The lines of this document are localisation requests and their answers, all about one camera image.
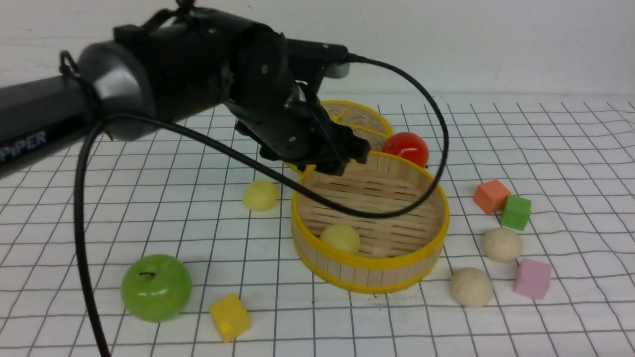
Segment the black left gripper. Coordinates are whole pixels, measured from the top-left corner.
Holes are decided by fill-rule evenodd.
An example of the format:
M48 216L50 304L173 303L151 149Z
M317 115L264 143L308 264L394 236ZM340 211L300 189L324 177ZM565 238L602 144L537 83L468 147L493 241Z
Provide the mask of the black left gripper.
M236 130L259 143L267 160L298 169L315 165L320 173L340 176L352 160L365 164L370 143L332 122L304 89L295 82L235 84Z

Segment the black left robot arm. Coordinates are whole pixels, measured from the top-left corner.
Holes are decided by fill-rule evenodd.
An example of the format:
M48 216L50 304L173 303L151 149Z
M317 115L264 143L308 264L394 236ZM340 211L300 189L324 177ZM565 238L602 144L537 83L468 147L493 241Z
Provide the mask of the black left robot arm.
M59 75L1 89L1 176L68 148L111 115L110 138L132 141L157 126L217 105L266 160L340 176L364 163L370 144L333 122L316 93L347 75L342 45L288 39L263 23L180 0L146 23L123 25L77 61L61 53Z

